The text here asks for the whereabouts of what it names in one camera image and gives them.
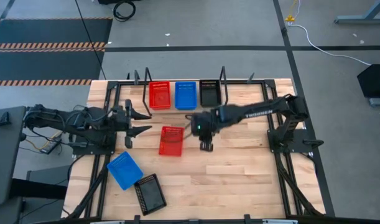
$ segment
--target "white cable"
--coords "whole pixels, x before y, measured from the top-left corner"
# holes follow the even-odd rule
[[[308,37],[307,29],[306,29],[305,27],[303,27],[303,26],[301,26],[301,25],[297,25],[297,24],[288,24],[288,26],[294,26],[294,27],[300,27],[300,28],[302,28],[302,29],[306,32],[306,37],[307,37],[307,41],[308,41],[308,43],[309,43],[311,46],[315,47],[317,50],[319,50],[319,51],[321,51],[321,52],[323,52],[323,53],[326,53],[327,55],[331,55],[331,56],[334,56],[334,57],[345,57],[345,58],[350,58],[350,59],[356,60],[356,61],[358,61],[358,62],[361,62],[361,63],[363,63],[363,64],[365,64],[365,65],[368,65],[368,66],[371,65],[370,63],[366,63],[366,62],[364,62],[364,61],[362,61],[362,60],[360,60],[360,59],[354,58],[354,57],[350,57],[350,56],[347,56],[347,55],[335,55],[335,54],[331,54],[331,53],[329,53],[329,52],[326,52],[326,51],[322,50],[321,48],[317,47],[316,45],[314,45],[314,44],[310,41],[310,38]]]
[[[297,6],[297,13],[296,16],[294,17],[295,19],[297,18],[297,15],[300,13],[300,0],[299,0],[299,5]]]

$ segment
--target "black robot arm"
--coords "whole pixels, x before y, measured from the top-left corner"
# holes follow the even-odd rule
[[[95,145],[100,148],[109,148],[115,143],[114,136],[118,131],[125,131],[125,146],[132,148],[131,138],[136,137],[151,126],[132,127],[131,119],[150,119],[151,117],[139,114],[132,108],[130,100],[125,101],[125,110],[122,106],[110,109],[107,113],[96,107],[83,110],[59,111],[35,105],[27,108],[24,117],[24,126],[33,128],[50,127],[74,134],[86,139],[86,142],[72,143],[72,145],[87,147]]]
[[[210,112],[191,115],[191,131],[199,136],[200,149],[212,151],[212,138],[223,128],[238,124],[243,119],[255,118],[272,113],[281,113],[286,117],[284,125],[278,127],[275,134],[277,142],[285,144],[291,139],[291,132],[296,125],[308,118],[305,100],[299,96],[285,95],[274,100],[253,103],[245,106],[225,105],[212,109]]]

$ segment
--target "plastic basket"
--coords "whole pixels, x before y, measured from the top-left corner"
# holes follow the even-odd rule
[[[200,99],[203,107],[220,106],[220,80],[200,80]]]
[[[175,107],[178,110],[197,108],[197,84],[195,82],[176,82]]]
[[[150,82],[149,83],[149,106],[154,110],[170,108],[170,83]]]
[[[166,206],[166,201],[156,174],[145,177],[134,184],[141,212],[148,215]]]
[[[184,128],[163,126],[160,135],[159,154],[181,156],[183,151]]]
[[[123,152],[107,165],[108,170],[123,190],[127,190],[143,176],[139,166],[127,152]]]

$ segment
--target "black tray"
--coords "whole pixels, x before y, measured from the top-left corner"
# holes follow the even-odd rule
[[[134,184],[143,215],[148,215],[166,206],[164,194],[156,174],[149,175]]]
[[[203,107],[220,106],[220,80],[200,80],[200,99]]]

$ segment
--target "wooden tabletop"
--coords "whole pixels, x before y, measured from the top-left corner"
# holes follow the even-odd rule
[[[144,172],[144,177],[154,173],[158,176],[167,206],[141,219],[240,219],[244,214],[250,214],[251,218],[284,218],[276,164],[267,140],[266,116],[246,119],[223,129],[213,138],[213,152],[200,151],[198,138],[192,136],[184,141],[181,157],[158,154],[162,127],[184,127],[188,123],[184,114],[194,112],[174,108],[174,82],[170,84],[171,109],[151,110],[152,119],[133,122],[134,126],[152,125],[152,128],[133,139],[132,149],[124,147],[125,133],[118,133],[116,152],[111,158],[127,151]],[[106,85],[107,81],[91,83],[88,106],[103,107]],[[276,87],[279,96],[294,94],[290,79],[276,79]],[[124,100],[130,99],[136,111],[147,114],[142,104],[142,88],[123,86],[119,104],[124,105]],[[228,85],[228,93],[229,103],[237,105],[263,101],[260,85]],[[198,94],[197,111],[202,110],[199,102]],[[273,117],[277,127],[276,116]],[[299,188],[317,210],[324,212],[313,163],[300,154],[291,155]],[[69,212],[88,190],[93,159],[94,156],[85,156],[73,166],[64,205]],[[292,192],[288,191],[294,213]],[[98,195],[97,191],[92,215],[96,214]],[[103,220],[133,220],[135,215],[142,215],[142,212],[134,187],[124,191],[108,174]]]

